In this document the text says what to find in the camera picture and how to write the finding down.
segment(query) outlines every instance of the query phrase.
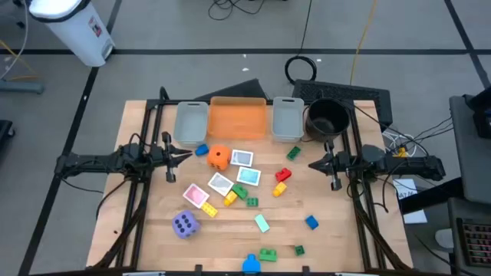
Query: white bin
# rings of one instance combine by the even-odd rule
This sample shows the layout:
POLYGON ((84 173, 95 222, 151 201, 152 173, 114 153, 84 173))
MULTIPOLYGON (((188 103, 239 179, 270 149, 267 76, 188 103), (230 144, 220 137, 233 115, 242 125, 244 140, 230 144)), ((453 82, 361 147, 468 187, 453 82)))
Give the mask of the white bin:
POLYGON ((106 63, 114 42, 90 0, 33 0, 29 12, 85 65, 100 67, 106 63))

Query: orange bin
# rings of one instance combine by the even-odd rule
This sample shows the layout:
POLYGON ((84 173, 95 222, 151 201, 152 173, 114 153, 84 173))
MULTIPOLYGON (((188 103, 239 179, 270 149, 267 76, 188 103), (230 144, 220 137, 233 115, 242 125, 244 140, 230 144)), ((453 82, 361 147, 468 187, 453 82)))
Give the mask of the orange bin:
POLYGON ((208 134, 226 139, 261 139, 266 134, 266 100, 253 97, 212 97, 208 134))

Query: table leg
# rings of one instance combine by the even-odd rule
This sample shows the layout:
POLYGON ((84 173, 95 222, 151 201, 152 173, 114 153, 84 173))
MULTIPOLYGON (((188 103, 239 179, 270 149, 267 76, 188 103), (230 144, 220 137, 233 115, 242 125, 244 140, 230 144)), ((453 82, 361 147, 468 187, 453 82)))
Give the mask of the table leg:
POLYGON ((401 199, 399 201, 400 211, 403 214, 415 212, 426 207, 446 202, 451 197, 463 198, 462 178, 457 177, 442 185, 401 199))

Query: gray floor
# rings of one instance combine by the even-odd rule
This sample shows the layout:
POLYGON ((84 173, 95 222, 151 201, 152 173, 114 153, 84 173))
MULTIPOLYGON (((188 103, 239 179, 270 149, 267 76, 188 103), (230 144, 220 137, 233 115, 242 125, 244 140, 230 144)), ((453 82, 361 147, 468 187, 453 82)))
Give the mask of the gray floor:
MULTIPOLYGON (((107 22, 115 0, 93 0, 107 22)), ((112 36, 119 49, 251 49, 298 48, 302 41, 307 1, 267 0, 257 15, 234 11, 226 21, 208 18, 212 0, 124 0, 112 36)), ((356 48, 371 2, 314 0, 305 48, 356 48)), ((491 48, 487 0, 453 0, 476 49, 491 48)), ((254 9, 258 2, 243 1, 254 9)), ((42 24, 30 21, 28 49, 65 49, 42 24)), ((0 39, 19 48, 23 31, 0 15, 0 39)), ((379 0, 364 48, 465 49, 443 1, 379 0)), ((173 54, 114 55, 98 72, 81 128, 76 153, 108 153, 114 148, 125 100, 157 97, 165 86, 173 99, 190 99, 257 77, 270 96, 288 96, 292 86, 283 66, 290 54, 173 54)), ((350 54, 310 54, 317 62, 318 80, 349 83, 350 54)), ((0 56, 4 67, 7 56, 0 56)), ((0 94, 0 118, 13 120, 17 136, 0 159, 0 272, 16 274, 61 154, 90 68, 73 55, 26 54, 23 57, 41 75, 42 95, 0 94)), ((479 56, 491 71, 491 57, 479 56)), ((309 77, 304 64, 292 65, 292 76, 309 77)), ((14 75, 25 74, 17 66, 14 75)), ((483 89, 468 54, 361 55, 354 84, 390 90, 394 127, 419 133, 446 119, 448 97, 476 94, 483 89)), ((442 158, 445 180, 460 175, 451 133, 423 142, 442 158)), ((104 176, 79 176, 73 184, 102 190, 104 176)), ((416 179, 419 186, 428 184, 416 179)), ((62 185, 32 273, 82 269, 101 197, 62 185)), ((427 210, 430 223, 407 226, 414 264, 423 271, 449 272, 431 257, 409 232, 428 244, 435 229, 448 225, 446 206, 427 210)))

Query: blue toy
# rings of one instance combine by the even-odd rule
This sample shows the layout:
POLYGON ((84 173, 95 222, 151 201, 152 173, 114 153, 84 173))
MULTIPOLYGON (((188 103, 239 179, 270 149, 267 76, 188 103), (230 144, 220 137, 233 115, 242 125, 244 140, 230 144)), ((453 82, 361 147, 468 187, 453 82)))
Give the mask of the blue toy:
POLYGON ((204 156, 209 152, 208 146, 203 144, 196 149, 196 156, 204 156))
POLYGON ((310 228, 312 230, 316 229, 317 226, 319 226, 319 223, 317 222, 317 219, 315 219, 313 215, 310 215, 309 217, 307 217, 305 219, 305 222, 307 222, 308 226, 310 226, 310 228))
POLYGON ((247 260, 242 264, 242 272, 257 273, 261 272, 261 263, 255 259, 254 254, 247 255, 247 260))

